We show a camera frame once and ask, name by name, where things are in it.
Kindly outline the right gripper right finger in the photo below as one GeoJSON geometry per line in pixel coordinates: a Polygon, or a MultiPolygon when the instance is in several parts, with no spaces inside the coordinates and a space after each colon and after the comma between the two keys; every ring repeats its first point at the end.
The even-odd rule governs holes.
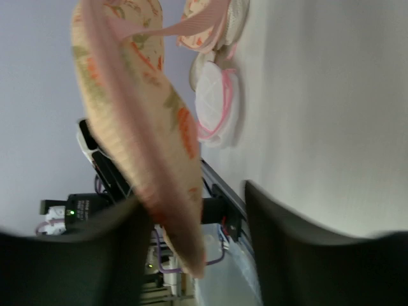
{"type": "Polygon", "coordinates": [[[407,233],[354,238],[314,224],[245,183],[264,305],[406,305],[407,233]]]}

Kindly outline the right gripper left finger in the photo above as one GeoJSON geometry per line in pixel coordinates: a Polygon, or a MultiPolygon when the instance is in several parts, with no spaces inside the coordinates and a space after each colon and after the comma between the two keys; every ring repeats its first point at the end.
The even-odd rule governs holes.
{"type": "Polygon", "coordinates": [[[1,305],[139,305],[153,223],[134,196],[63,235],[1,233],[1,305]]]}

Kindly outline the floral mesh laundry bag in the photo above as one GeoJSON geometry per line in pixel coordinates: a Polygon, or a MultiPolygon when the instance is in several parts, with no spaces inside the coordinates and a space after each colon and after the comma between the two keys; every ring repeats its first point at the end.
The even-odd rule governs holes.
{"type": "Polygon", "coordinates": [[[221,17],[227,1],[163,26],[159,1],[80,1],[71,22],[78,84],[93,137],[178,256],[203,277],[203,181],[197,125],[163,73],[164,37],[193,35],[221,17]]]}

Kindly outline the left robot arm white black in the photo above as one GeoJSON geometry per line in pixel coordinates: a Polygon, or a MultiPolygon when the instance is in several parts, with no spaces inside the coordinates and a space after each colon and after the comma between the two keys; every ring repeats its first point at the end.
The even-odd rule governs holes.
{"type": "Polygon", "coordinates": [[[40,215],[45,220],[37,225],[36,235],[60,235],[133,195],[132,187],[94,139],[87,120],[80,119],[77,127],[77,142],[96,172],[94,192],[69,194],[66,200],[41,200],[40,215]]]}

